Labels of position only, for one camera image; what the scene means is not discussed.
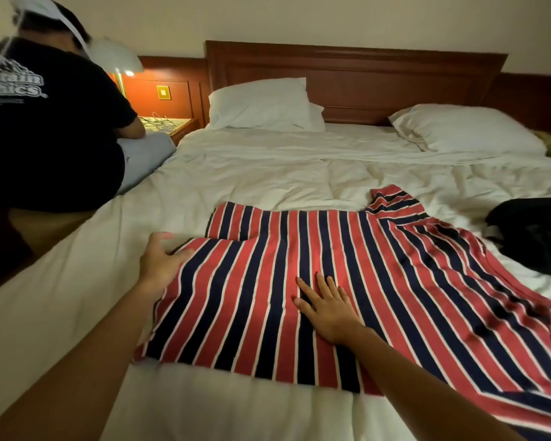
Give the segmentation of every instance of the black t-shirt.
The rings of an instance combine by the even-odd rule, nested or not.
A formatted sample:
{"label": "black t-shirt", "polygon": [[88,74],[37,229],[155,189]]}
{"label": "black t-shirt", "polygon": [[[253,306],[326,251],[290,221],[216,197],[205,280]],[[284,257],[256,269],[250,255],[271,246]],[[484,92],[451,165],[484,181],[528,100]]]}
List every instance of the black t-shirt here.
{"label": "black t-shirt", "polygon": [[125,173],[114,130],[136,117],[95,63],[14,39],[0,63],[0,199],[45,212],[102,206]]}

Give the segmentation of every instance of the shirt sleeve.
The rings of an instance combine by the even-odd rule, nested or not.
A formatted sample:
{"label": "shirt sleeve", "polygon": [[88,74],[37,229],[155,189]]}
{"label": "shirt sleeve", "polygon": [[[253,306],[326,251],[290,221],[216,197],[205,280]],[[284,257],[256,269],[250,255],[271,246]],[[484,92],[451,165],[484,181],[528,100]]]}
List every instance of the shirt sleeve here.
{"label": "shirt sleeve", "polygon": [[103,120],[104,125],[111,129],[124,128],[137,118],[130,102],[119,91],[116,83],[110,76],[95,63],[89,63],[87,92],[92,99],[91,110]]}

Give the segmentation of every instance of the table lamp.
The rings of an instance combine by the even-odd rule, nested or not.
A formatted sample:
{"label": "table lamp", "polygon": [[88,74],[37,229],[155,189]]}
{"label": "table lamp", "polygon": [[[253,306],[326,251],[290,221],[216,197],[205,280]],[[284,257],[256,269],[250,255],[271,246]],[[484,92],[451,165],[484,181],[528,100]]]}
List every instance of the table lamp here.
{"label": "table lamp", "polygon": [[120,42],[108,38],[94,39],[90,44],[90,57],[92,61],[107,73],[116,77],[118,89],[126,97],[123,73],[134,76],[135,73],[144,72],[143,64],[131,49]]}

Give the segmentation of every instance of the white bedsheet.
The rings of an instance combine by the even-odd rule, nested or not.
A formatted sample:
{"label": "white bedsheet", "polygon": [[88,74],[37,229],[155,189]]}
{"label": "white bedsheet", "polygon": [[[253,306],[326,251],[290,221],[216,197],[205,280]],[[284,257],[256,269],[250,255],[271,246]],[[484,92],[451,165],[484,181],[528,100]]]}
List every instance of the white bedsheet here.
{"label": "white bedsheet", "polygon": [[[396,184],[426,211],[480,235],[511,198],[551,196],[551,159],[421,153],[388,129],[326,133],[199,130],[159,170],[104,205],[0,288],[0,413],[69,351],[137,278],[155,230],[175,246],[202,236],[221,202],[267,210],[358,210]],[[551,298],[551,277],[488,246],[525,285]],[[146,361],[131,366],[105,440],[408,440],[385,398]]]}

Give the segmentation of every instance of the light switch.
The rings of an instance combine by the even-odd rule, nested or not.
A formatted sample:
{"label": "light switch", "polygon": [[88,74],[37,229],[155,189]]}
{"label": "light switch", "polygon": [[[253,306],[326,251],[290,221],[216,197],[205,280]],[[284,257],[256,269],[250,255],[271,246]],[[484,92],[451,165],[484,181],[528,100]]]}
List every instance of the light switch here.
{"label": "light switch", "polygon": [[157,85],[157,97],[162,100],[171,100],[169,87],[166,85]]}

